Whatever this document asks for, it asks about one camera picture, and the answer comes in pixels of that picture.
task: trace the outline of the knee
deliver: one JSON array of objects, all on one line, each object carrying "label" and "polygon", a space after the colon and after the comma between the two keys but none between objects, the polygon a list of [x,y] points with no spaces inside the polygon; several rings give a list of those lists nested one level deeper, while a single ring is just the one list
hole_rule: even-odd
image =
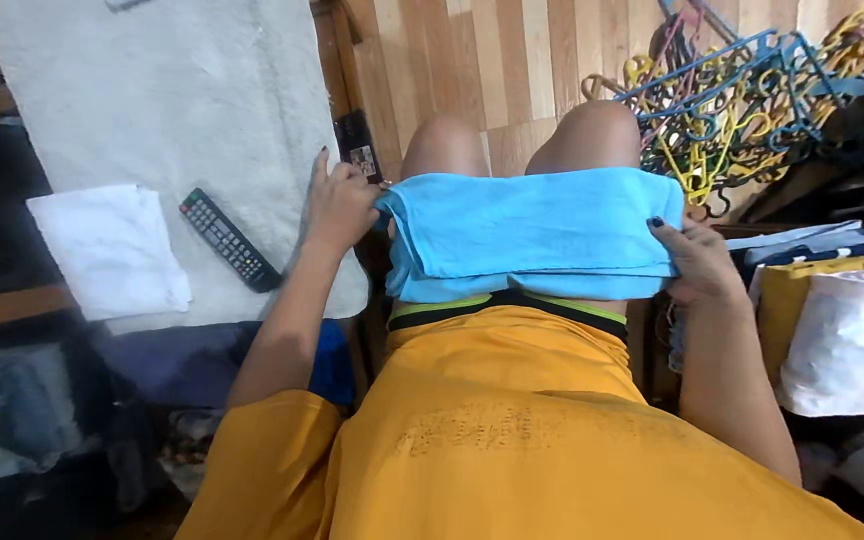
[{"label": "knee", "polygon": [[473,126],[449,114],[437,114],[422,123],[412,135],[411,146],[417,142],[433,142],[436,145],[467,144],[478,141],[479,132]]},{"label": "knee", "polygon": [[616,101],[595,100],[578,104],[562,117],[561,124],[567,122],[623,139],[637,140],[640,136],[639,120],[627,106]]}]

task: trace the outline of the white bag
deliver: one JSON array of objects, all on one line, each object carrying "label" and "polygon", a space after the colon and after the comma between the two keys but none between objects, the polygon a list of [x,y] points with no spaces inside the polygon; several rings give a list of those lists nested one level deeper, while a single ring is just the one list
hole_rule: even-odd
[{"label": "white bag", "polygon": [[811,277],[775,394],[802,416],[864,414],[864,270]]}]

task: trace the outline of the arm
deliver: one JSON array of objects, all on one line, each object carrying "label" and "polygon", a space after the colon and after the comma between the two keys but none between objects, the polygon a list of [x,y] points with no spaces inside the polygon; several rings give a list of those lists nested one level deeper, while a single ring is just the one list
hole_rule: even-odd
[{"label": "arm", "polygon": [[801,486],[799,460],[762,362],[752,303],[725,240],[689,219],[649,222],[681,272],[669,294],[685,309],[683,420]]},{"label": "arm", "polygon": [[309,195],[305,242],[235,377],[229,409],[282,390],[308,387],[319,326],[339,263],[378,219],[372,204],[379,188],[348,163],[337,164],[327,175],[328,157],[329,151],[322,148]]}]

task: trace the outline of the leg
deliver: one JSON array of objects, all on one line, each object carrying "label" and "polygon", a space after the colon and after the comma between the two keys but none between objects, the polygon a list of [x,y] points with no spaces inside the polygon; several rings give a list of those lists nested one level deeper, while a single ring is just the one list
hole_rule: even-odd
[{"label": "leg", "polygon": [[639,123],[615,101],[589,101],[571,109],[552,137],[529,160],[525,174],[599,167],[639,167]]},{"label": "leg", "polygon": [[422,124],[402,161],[402,179],[423,173],[489,176],[478,131],[454,116],[439,115]]}]

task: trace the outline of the white towel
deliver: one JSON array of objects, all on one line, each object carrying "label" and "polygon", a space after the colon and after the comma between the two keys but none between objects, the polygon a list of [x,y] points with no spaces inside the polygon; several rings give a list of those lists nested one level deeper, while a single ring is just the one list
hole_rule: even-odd
[{"label": "white towel", "polygon": [[111,185],[26,204],[86,320],[188,311],[189,280],[169,246],[159,193]]},{"label": "white towel", "polygon": [[[178,208],[202,188],[288,275],[315,157],[338,161],[307,0],[0,0],[0,66],[56,193],[128,182],[161,197],[195,301],[109,321],[114,334],[263,317],[276,291],[246,287]],[[325,316],[368,293],[350,251]]]},{"label": "white towel", "polygon": [[811,277],[775,395],[802,416],[864,414],[864,270]]}]

